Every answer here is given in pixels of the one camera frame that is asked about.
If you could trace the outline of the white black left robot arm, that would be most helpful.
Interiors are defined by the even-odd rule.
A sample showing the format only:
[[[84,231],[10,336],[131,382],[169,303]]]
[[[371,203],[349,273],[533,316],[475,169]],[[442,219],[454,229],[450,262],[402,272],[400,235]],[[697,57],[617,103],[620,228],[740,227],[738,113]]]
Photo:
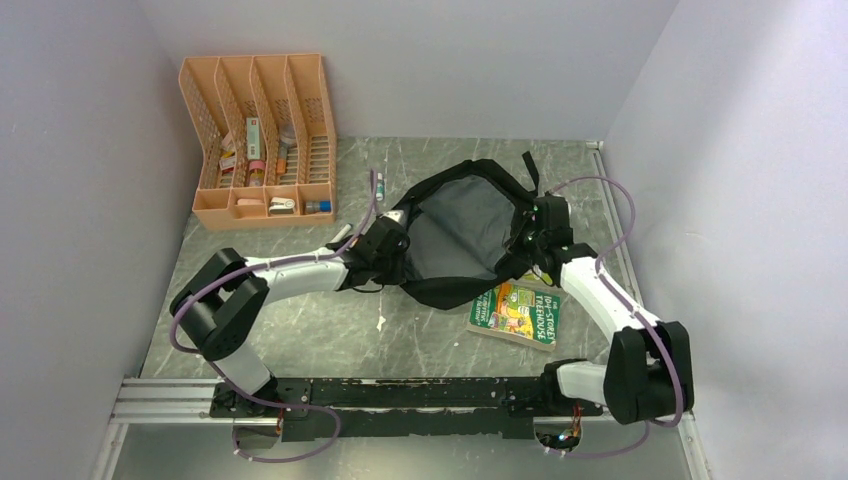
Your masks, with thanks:
[[[365,232],[347,234],[313,252],[277,258],[247,258],[232,248],[214,254],[170,306],[173,331],[191,340],[230,385],[237,403],[261,416],[281,399],[278,382],[252,349],[248,336],[261,310],[275,302],[315,292],[396,284],[410,240],[407,216],[390,210]]]

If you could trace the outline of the tall white pink box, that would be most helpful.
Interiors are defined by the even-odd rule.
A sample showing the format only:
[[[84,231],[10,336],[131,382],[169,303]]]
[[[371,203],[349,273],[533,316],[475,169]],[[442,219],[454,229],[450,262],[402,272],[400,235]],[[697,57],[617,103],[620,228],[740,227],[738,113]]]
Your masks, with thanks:
[[[258,117],[247,117],[246,129],[246,156],[248,160],[260,160],[262,158],[261,125]]]

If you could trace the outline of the white blue marker pen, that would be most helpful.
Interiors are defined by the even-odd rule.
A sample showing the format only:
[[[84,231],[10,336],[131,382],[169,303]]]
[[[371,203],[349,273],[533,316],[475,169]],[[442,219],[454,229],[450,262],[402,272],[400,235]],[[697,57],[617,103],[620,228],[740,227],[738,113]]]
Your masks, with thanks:
[[[328,246],[332,250],[338,250],[339,248],[342,248],[351,238],[352,230],[353,230],[353,226],[351,224],[346,224],[331,239],[331,241],[328,243]]]

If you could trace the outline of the aluminium side rail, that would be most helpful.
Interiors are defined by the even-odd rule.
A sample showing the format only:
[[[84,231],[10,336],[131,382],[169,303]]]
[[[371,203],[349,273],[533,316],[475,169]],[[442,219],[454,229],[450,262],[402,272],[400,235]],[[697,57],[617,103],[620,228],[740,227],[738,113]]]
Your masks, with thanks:
[[[638,281],[635,278],[635,270],[626,244],[635,220],[632,198],[619,182],[608,176],[603,163],[602,147],[603,142],[600,140],[586,142],[587,151],[595,162],[597,176],[600,178],[604,203],[608,211],[608,223],[614,235],[614,243],[603,249],[596,259],[593,266],[594,274],[598,282],[606,290],[605,296],[610,298],[609,302],[612,307],[612,313],[610,313],[611,322],[618,329],[623,330],[625,327],[629,327],[642,331],[645,329],[652,330],[656,326],[656,316],[646,311],[640,304],[642,295]],[[623,195],[626,200],[631,201],[629,203],[630,213],[628,223],[624,223],[620,219],[620,212],[616,204],[616,193]],[[614,278],[609,275],[606,267],[602,265],[602,262],[613,252],[615,252],[614,258],[618,261],[620,272],[624,275],[624,287],[615,282]]]

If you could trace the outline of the peach plastic desk organizer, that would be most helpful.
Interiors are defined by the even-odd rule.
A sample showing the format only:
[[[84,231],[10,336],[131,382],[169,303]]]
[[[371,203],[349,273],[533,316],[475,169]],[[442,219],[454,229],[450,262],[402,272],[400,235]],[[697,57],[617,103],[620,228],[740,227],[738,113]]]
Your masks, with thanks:
[[[337,135],[318,53],[195,56],[178,77],[202,149],[192,211],[209,230],[331,224],[337,213]],[[246,156],[247,117],[261,125],[262,158]],[[277,148],[289,146],[276,174]],[[292,215],[270,215],[272,197],[297,202]],[[261,206],[237,206],[240,198]],[[306,201],[330,200],[332,212],[304,213]]]

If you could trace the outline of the orange marker in organizer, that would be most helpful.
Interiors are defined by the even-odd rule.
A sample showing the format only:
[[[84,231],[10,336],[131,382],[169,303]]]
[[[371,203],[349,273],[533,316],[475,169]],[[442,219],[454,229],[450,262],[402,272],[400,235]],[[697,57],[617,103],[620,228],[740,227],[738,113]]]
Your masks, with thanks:
[[[277,148],[277,158],[276,158],[276,174],[278,176],[284,175],[287,171],[287,157],[289,152],[289,146],[286,143],[280,143]]]

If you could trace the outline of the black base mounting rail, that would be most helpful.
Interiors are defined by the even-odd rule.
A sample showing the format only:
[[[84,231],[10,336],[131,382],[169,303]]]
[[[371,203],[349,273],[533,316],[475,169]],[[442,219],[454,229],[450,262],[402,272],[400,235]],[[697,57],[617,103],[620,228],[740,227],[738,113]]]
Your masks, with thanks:
[[[284,442],[329,438],[498,435],[533,439],[536,420],[602,415],[601,406],[556,393],[539,377],[413,379],[279,378],[264,398],[216,385],[208,415],[238,425],[280,426]]]

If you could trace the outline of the green treehouse book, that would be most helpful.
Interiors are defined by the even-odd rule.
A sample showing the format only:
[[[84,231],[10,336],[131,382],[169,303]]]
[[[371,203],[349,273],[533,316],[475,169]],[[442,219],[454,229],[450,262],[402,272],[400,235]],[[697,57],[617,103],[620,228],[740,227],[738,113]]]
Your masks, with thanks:
[[[504,283],[472,301],[468,331],[552,352],[557,346],[559,295]]]

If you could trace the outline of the black student backpack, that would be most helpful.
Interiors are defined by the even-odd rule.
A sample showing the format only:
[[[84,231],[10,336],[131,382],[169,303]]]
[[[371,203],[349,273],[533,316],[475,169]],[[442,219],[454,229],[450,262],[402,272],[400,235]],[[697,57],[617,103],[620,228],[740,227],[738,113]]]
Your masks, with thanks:
[[[411,187],[396,203],[406,238],[399,259],[377,276],[440,310],[464,305],[527,273],[527,233],[540,175],[530,152],[524,187],[493,159],[465,160]]]

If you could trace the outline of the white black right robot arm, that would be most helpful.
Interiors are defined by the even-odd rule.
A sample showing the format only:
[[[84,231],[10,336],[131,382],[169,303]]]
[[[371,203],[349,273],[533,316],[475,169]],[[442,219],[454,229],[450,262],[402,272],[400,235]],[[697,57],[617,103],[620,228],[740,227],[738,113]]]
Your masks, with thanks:
[[[622,425],[679,422],[694,405],[686,328],[642,308],[588,244],[575,242],[564,198],[537,198],[520,242],[535,268],[578,302],[609,343],[603,365],[579,359],[546,365],[539,389],[542,406],[562,414],[582,400],[606,408]]]

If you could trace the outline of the lime green comic book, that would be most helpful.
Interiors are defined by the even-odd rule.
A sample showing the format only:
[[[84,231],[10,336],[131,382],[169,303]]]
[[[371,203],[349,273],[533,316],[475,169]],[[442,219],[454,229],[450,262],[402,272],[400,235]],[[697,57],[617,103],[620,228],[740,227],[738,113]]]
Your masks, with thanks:
[[[516,282],[533,289],[554,289],[557,287],[555,281],[539,267],[531,268]]]

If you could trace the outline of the white stapler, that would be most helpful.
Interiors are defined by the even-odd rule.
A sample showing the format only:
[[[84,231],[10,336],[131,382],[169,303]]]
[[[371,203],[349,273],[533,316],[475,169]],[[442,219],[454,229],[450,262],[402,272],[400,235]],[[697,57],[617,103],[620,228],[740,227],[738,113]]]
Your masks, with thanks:
[[[292,215],[297,212],[297,202],[288,197],[272,197],[269,202],[270,215]]]

